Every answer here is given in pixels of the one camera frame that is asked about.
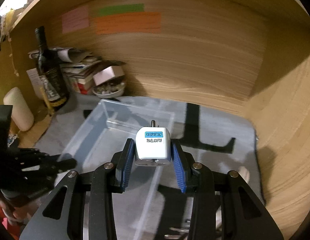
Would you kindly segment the person's hand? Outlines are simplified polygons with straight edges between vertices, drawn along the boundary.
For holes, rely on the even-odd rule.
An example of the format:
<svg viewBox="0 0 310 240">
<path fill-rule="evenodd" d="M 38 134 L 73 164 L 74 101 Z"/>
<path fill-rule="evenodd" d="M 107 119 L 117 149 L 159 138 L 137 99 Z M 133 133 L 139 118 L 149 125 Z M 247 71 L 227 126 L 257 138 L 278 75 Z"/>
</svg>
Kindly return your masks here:
<svg viewBox="0 0 310 240">
<path fill-rule="evenodd" d="M 0 208 L 2 209 L 5 217 L 7 218 L 9 224 L 17 225 L 18 223 L 23 223 L 24 219 L 27 217 L 28 211 L 24 207 L 14 208 L 5 199 L 0 198 Z"/>
</svg>

